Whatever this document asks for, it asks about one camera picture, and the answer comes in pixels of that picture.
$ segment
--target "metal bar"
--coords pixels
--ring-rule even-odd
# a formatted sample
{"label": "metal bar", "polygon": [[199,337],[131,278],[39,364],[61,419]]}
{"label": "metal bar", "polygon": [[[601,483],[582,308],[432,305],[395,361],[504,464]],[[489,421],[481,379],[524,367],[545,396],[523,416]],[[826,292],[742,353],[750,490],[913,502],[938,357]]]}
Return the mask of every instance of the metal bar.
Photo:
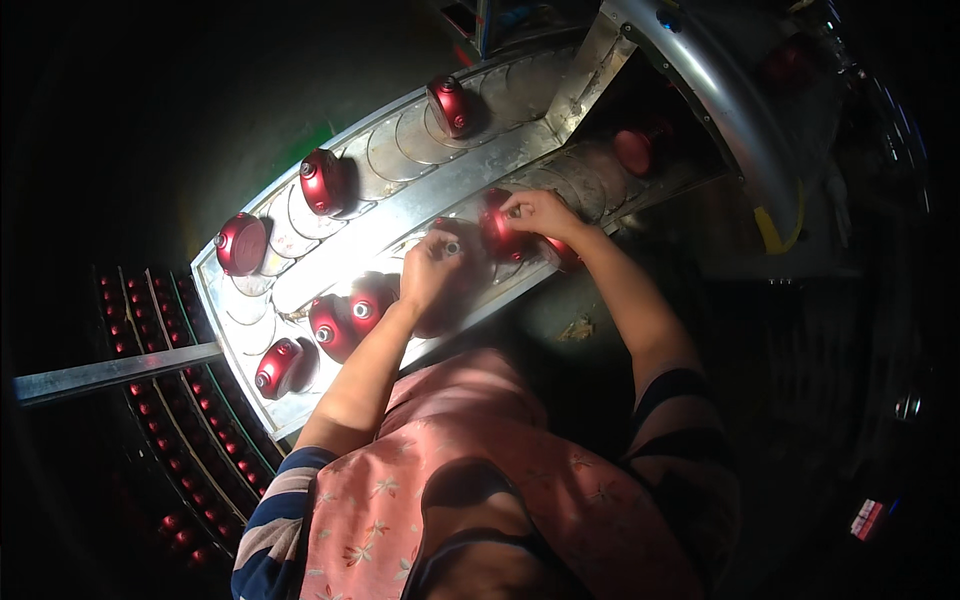
{"label": "metal bar", "polygon": [[117,358],[103,363],[40,372],[13,378],[13,392],[20,406],[35,408],[60,398],[88,394],[118,383],[154,377],[190,365],[220,358],[216,342],[141,356]]}

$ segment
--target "metal frame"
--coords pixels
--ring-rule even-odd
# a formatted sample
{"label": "metal frame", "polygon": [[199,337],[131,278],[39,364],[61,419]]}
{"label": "metal frame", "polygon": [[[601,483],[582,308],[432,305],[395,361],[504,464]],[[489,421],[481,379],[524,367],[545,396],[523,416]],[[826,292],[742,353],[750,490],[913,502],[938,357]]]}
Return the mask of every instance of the metal frame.
{"label": "metal frame", "polygon": [[[736,162],[731,167],[743,178],[768,252],[776,250],[770,233],[779,237],[781,249],[788,248],[803,221],[803,199],[784,127],[747,67],[698,20],[696,10],[674,7],[661,0],[608,0],[597,19],[648,40],[641,49],[654,66],[683,80],[687,102],[694,112],[703,108],[705,124],[715,127],[730,149]],[[668,29],[664,22],[673,25]]]}
{"label": "metal frame", "polygon": [[36,408],[55,400],[89,394],[119,383],[174,372],[221,356],[223,353],[220,345],[210,342],[153,354],[117,358],[82,367],[14,377],[13,393],[20,406]]}

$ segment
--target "shirt sleeve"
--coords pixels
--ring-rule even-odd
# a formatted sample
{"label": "shirt sleeve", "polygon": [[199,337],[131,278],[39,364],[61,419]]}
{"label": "shirt sleeve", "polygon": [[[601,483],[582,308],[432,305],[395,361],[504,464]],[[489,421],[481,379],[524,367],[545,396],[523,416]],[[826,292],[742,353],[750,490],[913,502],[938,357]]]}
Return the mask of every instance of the shirt sleeve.
{"label": "shirt sleeve", "polygon": [[230,578],[235,600],[286,596],[307,510],[307,490],[317,472],[336,458],[328,450],[308,446],[283,459],[240,539]]}
{"label": "shirt sleeve", "polygon": [[622,465],[653,497],[709,592],[740,527],[736,459],[703,375],[669,369],[641,390]]}

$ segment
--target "metal panel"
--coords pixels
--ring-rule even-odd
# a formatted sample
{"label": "metal panel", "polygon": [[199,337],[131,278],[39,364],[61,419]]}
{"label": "metal panel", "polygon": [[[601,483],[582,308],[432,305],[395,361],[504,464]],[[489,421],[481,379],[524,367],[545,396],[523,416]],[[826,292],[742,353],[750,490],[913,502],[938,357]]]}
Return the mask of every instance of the metal panel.
{"label": "metal panel", "polygon": [[597,14],[544,117],[563,142],[576,131],[635,49],[636,44],[620,34],[613,19],[603,12]]}

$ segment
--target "debris on table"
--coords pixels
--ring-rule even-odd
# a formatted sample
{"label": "debris on table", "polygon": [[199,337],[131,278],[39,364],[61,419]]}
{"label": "debris on table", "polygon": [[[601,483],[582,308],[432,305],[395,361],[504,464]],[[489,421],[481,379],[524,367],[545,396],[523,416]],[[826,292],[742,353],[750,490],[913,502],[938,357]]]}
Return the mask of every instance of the debris on table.
{"label": "debris on table", "polygon": [[587,315],[581,314],[577,315],[573,323],[567,325],[566,329],[557,336],[557,341],[586,340],[586,338],[591,335],[593,335],[593,323],[590,322],[590,318]]}

